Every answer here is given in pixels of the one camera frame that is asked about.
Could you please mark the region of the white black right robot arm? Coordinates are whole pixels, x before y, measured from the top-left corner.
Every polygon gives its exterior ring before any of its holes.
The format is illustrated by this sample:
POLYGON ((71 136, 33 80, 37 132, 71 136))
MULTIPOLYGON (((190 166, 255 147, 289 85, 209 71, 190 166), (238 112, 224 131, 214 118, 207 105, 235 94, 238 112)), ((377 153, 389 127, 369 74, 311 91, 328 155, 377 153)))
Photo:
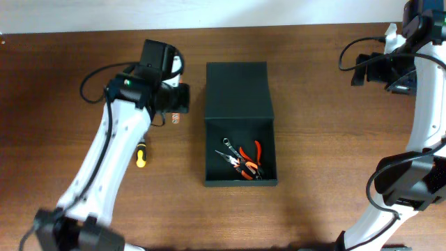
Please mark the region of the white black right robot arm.
POLYGON ((366 184, 369 206, 335 250, 384 250, 405 221, 445 200, 445 3, 408 1, 402 30, 391 24, 377 40, 384 51, 358 55, 351 84, 382 82, 415 96, 413 126, 405 152, 378 163, 366 184))

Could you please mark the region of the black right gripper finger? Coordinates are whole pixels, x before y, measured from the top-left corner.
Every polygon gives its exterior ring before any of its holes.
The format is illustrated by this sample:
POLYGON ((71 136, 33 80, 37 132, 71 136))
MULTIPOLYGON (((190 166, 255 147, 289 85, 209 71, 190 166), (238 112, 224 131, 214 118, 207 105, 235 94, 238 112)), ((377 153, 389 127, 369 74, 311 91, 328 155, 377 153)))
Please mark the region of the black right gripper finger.
POLYGON ((397 81, 388 84, 385 90, 390 93, 415 96, 417 94, 417 73, 412 70, 397 81))
MULTIPOLYGON (((356 64, 364 63, 365 61, 370 60, 370 56, 366 54, 360 54, 356 58, 356 64)), ((363 66, 360 68, 356 68, 353 73, 353 77, 351 80, 352 86, 363 86, 365 81, 365 75, 367 73, 367 67, 363 66)))

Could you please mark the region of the orange black handled pliers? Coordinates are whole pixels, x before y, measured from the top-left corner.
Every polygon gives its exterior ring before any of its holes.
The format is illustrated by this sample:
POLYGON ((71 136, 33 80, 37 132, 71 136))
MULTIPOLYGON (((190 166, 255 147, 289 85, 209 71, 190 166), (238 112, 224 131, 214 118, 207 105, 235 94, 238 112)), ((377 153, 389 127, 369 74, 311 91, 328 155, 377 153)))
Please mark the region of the orange black handled pliers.
POLYGON ((233 168, 240 173, 247 180, 260 180, 261 172, 260 165, 255 163, 251 158, 248 160, 242 158, 235 158, 231 155, 227 155, 220 151, 215 150, 217 154, 219 154, 222 158, 224 158, 227 162, 229 162, 233 168))

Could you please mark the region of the black storage box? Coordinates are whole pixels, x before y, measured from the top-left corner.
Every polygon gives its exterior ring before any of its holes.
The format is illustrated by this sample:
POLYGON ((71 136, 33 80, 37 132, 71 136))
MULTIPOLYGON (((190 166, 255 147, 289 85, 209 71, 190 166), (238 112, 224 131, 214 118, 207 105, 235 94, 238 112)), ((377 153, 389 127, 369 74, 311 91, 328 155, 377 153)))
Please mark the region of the black storage box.
POLYGON ((276 186, 274 119, 265 62, 208 63, 204 114, 206 186, 276 186), (224 138, 228 138, 236 150, 241 146, 250 158, 256 156, 254 141, 261 143, 261 180, 243 178, 215 152, 233 155, 223 144, 224 138))

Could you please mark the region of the red handled small cutters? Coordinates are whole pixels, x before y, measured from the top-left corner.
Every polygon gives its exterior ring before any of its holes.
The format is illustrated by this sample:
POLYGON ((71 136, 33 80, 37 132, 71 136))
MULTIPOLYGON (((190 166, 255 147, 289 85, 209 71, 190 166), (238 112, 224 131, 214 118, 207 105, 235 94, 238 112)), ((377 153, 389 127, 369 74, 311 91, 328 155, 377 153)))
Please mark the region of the red handled small cutters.
POLYGON ((261 178, 263 175, 263 170, 261 168, 261 143, 257 140, 254 141, 256 146, 256 156, 255 158, 250 158, 246 152, 244 152, 243 148, 239 147, 239 154, 241 154, 243 158, 244 166, 254 175, 255 178, 261 178))

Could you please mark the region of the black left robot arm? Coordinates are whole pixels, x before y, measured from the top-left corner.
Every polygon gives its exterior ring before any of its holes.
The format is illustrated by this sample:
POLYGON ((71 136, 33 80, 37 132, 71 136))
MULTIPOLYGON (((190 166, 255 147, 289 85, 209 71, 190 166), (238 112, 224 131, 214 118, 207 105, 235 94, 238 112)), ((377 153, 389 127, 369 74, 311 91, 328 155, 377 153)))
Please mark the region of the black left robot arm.
POLYGON ((188 113, 190 87, 173 45, 145 40, 140 60, 124 66, 104 88, 100 126, 76 177, 54 210, 36 213, 28 233, 43 250, 140 250, 109 228, 116 196, 154 116, 188 113))

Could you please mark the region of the yellow black screwdriver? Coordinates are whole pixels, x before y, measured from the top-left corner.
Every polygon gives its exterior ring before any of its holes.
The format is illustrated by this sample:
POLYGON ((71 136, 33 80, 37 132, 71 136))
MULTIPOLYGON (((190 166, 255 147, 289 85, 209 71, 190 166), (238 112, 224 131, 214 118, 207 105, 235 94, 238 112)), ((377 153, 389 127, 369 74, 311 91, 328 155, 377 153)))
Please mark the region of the yellow black screwdriver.
POLYGON ((141 138, 137 145, 136 153, 136 165, 138 168, 143 168, 146 166, 147 154, 146 154, 146 141, 141 138))

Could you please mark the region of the silver ring spanner wrench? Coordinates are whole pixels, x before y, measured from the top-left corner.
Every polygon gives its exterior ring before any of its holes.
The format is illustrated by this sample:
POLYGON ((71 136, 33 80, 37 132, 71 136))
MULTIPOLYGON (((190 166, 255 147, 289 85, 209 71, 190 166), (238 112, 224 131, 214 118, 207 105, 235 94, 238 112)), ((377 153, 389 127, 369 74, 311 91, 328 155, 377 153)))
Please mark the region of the silver ring spanner wrench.
POLYGON ((232 146, 232 144, 231 144, 231 142, 229 141, 228 138, 224 138, 224 139, 222 140, 222 142, 223 142, 223 144, 226 145, 227 148, 232 152, 232 154, 233 154, 232 156, 233 156, 233 157, 235 157, 235 158, 242 158, 241 154, 239 154, 239 149, 236 150, 236 149, 232 146))

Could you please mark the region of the orange socket bit rail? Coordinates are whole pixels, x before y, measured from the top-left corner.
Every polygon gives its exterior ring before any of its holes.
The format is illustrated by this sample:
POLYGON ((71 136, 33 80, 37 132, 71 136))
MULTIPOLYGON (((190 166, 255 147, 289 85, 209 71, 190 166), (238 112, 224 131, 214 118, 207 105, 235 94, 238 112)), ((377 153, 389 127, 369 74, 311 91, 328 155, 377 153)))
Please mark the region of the orange socket bit rail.
POLYGON ((173 124, 179 124, 180 123, 180 112, 178 111, 178 97, 179 97, 179 87, 180 84, 183 83, 182 77, 179 77, 178 79, 178 85, 174 87, 174 101, 173 101, 173 112, 171 113, 171 122, 173 124))

